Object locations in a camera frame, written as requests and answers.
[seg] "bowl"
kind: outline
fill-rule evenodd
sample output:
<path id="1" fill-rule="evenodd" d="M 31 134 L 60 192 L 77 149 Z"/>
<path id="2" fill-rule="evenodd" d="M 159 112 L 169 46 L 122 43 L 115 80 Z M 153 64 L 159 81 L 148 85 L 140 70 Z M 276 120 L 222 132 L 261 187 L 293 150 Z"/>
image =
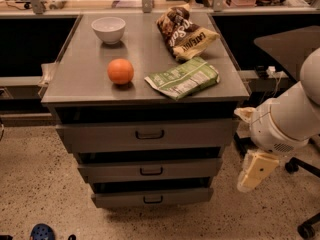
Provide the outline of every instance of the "bowl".
<path id="1" fill-rule="evenodd" d="M 126 22 L 118 17 L 104 17 L 92 22 L 97 37 L 106 44 L 116 44 L 124 34 Z"/>

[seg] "countertop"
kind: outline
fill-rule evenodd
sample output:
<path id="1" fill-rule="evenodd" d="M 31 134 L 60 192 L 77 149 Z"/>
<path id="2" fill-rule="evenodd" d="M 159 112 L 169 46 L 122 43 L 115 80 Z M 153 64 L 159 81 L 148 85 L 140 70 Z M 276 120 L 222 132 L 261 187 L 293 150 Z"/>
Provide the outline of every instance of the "countertop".
<path id="1" fill-rule="evenodd" d="M 161 13 L 85 14 L 42 99 L 50 103 L 131 104 L 137 102 L 177 102 L 161 95 L 144 80 L 152 72 L 162 72 L 178 65 L 166 49 L 155 24 Z M 118 16 L 126 23 L 121 42 L 103 44 L 91 29 L 91 23 L 103 16 Z M 210 15 L 191 13 L 193 23 L 214 30 Z M 221 82 L 178 102 L 245 100 L 249 94 L 229 58 L 221 40 L 214 41 L 201 57 L 220 73 Z M 135 70 L 132 83 L 119 87 L 107 76 L 107 65 L 115 58 L 128 59 Z"/>

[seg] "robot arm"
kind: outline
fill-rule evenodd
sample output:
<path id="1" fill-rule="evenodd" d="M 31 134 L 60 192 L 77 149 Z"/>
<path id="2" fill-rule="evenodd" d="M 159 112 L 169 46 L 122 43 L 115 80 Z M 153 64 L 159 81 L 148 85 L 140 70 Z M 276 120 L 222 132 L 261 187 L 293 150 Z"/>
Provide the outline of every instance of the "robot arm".
<path id="1" fill-rule="evenodd" d="M 247 192 L 279 165 L 277 155 L 301 148 L 320 134 L 320 48 L 304 61 L 298 83 L 278 98 L 235 114 L 250 124 L 251 140 L 259 148 L 247 153 L 239 175 L 238 189 Z"/>

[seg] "caster wheel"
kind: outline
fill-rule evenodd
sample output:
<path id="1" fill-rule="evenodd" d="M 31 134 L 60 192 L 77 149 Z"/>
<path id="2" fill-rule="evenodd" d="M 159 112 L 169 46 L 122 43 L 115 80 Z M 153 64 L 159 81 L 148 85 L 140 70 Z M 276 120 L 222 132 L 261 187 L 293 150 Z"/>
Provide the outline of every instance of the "caster wheel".
<path id="1" fill-rule="evenodd" d="M 285 168 L 287 172 L 290 174 L 297 172 L 299 170 L 299 166 L 292 162 L 286 163 Z"/>
<path id="2" fill-rule="evenodd" d="M 298 227 L 298 232 L 303 239 L 310 239 L 314 237 L 315 231 L 309 224 L 302 224 Z"/>

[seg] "speckled floor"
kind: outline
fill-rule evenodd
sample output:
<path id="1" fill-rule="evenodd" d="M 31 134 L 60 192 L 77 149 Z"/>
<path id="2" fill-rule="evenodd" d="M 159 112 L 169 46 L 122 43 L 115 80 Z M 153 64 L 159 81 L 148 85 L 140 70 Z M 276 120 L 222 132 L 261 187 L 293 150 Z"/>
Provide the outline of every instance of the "speckled floor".
<path id="1" fill-rule="evenodd" d="M 241 125 L 239 133 L 247 128 Z M 320 166 L 319 148 L 291 155 Z M 241 159 L 224 153 L 210 202 L 183 206 L 97 209 L 53 126 L 5 127 L 0 142 L 0 234 L 29 239 L 34 225 L 50 225 L 56 239 L 301 239 L 296 228 L 320 210 L 320 180 L 283 163 L 257 189 L 236 188 Z M 320 239 L 320 225 L 315 225 Z"/>

